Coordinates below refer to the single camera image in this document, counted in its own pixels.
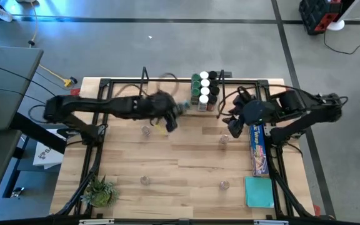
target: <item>gray floor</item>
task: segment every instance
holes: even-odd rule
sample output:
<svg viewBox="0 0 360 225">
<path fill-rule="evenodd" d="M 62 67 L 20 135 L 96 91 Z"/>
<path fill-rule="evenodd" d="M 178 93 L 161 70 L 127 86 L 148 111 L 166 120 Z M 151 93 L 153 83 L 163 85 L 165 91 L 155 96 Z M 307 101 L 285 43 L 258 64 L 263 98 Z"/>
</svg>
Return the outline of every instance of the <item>gray floor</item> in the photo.
<svg viewBox="0 0 360 225">
<path fill-rule="evenodd" d="M 277 2 L 282 19 L 299 20 L 299 0 Z M 2 5 L 13 14 L 33 14 L 28 4 L 5 0 Z M 36 7 L 44 18 L 275 18 L 271 0 L 40 0 Z M 350 17 L 360 17 L 360 3 Z M 0 21 L 0 45 L 27 47 L 34 27 L 34 22 Z M 301 25 L 284 25 L 284 30 L 301 87 L 312 93 L 349 96 L 340 121 L 317 124 L 312 130 L 337 218 L 360 222 L 360 50 L 352 56 L 338 54 L 323 45 L 323 35 L 308 36 Z M 326 37 L 330 46 L 352 51 L 360 44 L 360 25 L 347 25 L 342 31 L 328 32 Z M 188 77 L 205 69 L 225 69 L 235 78 L 283 78 L 291 85 L 276 24 L 40 22 L 36 43 L 44 49 L 44 66 L 80 82 L 88 76 L 139 76 L 146 66 L 150 76 L 169 71 Z M 39 72 L 59 82 L 42 69 Z M 57 94 L 68 93 L 38 75 L 34 80 Z M 36 86 L 27 94 L 50 98 Z M 29 99 L 23 101 L 20 111 L 27 114 L 33 104 Z M 305 138 L 301 139 L 301 148 L 312 199 L 323 211 Z M 46 214 L 47 205 L 32 208 Z"/>
</svg>

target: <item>teal notebook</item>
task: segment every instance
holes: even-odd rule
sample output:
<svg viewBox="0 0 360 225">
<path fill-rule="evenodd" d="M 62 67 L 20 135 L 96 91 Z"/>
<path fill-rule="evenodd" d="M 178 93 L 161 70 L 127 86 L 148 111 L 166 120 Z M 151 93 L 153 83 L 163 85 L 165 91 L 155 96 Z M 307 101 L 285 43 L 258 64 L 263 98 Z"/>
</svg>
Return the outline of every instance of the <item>teal notebook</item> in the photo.
<svg viewBox="0 0 360 225">
<path fill-rule="evenodd" d="M 272 181 L 270 178 L 245 177 L 245 195 L 248 207 L 274 207 Z"/>
</svg>

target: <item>wooden tabletop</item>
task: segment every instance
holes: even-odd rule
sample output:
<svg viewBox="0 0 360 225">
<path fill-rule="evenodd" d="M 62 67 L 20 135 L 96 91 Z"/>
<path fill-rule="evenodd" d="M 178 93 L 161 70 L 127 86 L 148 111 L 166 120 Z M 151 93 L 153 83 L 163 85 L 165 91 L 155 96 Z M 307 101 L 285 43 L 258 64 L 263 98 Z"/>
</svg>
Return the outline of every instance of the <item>wooden tabletop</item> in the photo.
<svg viewBox="0 0 360 225">
<path fill-rule="evenodd" d="M 80 96 L 96 98 L 99 80 L 98 77 L 84 78 Z M 282 79 L 268 81 L 284 84 Z M 124 85 L 115 84 L 113 94 Z M 144 85 L 144 90 L 152 94 L 156 92 L 156 85 L 156 82 L 149 82 Z M 170 93 L 175 83 L 162 82 L 160 85 L 163 91 Z M 237 87 L 226 85 L 226 93 Z M 284 88 L 270 88 L 271 94 L 281 91 Z M 120 96 L 137 94 L 135 87 L 129 87 Z M 190 83 L 179 83 L 174 99 L 184 101 L 189 95 Z M 235 96 L 227 99 L 225 111 L 233 107 L 231 102 Z M 141 133 L 141 127 L 149 125 L 149 121 L 109 116 L 99 175 L 106 175 L 106 180 L 114 182 L 121 194 L 113 207 L 94 208 L 93 214 L 103 213 L 105 218 L 116 219 L 265 219 L 268 214 L 274 216 L 274 209 L 245 205 L 244 178 L 252 176 L 247 128 L 240 138 L 231 138 L 226 150 L 222 150 L 219 139 L 229 131 L 221 119 L 216 119 L 216 114 L 217 109 L 214 112 L 190 110 L 177 120 L 179 127 L 174 132 L 167 134 L 151 127 L 149 137 Z M 77 112 L 76 116 L 91 123 L 93 114 Z M 298 146 L 297 141 L 290 143 Z M 283 150 L 289 187 L 306 210 L 314 214 L 302 157 L 289 146 Z M 85 152 L 86 147 L 80 144 L 66 149 L 50 213 L 59 211 L 78 188 Z M 142 185 L 141 176 L 148 176 L 151 184 Z M 221 181 L 229 181 L 230 188 L 220 190 Z M 285 212 L 281 189 L 279 198 Z"/>
</svg>

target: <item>green plant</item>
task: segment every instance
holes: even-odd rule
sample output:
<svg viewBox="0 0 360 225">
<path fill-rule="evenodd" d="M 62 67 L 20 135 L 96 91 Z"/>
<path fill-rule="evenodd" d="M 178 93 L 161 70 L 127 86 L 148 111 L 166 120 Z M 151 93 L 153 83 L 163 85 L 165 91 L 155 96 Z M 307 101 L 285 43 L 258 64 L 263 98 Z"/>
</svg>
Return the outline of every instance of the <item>green plant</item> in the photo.
<svg viewBox="0 0 360 225">
<path fill-rule="evenodd" d="M 80 196 L 81 201 L 94 207 L 110 207 L 119 197 L 119 191 L 113 186 L 112 182 L 105 182 L 105 176 L 101 181 L 94 176 L 84 195 Z"/>
</svg>

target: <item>cardboard box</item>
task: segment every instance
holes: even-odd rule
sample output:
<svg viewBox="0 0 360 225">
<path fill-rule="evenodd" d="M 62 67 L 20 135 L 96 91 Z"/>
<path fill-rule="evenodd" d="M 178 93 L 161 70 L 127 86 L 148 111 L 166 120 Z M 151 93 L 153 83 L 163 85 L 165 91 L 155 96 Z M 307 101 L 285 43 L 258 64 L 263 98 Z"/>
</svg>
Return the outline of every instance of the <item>cardboard box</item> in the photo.
<svg viewBox="0 0 360 225">
<path fill-rule="evenodd" d="M 263 125 L 250 126 L 249 133 L 251 136 L 252 175 L 254 177 L 268 178 L 269 169 L 263 139 Z"/>
</svg>

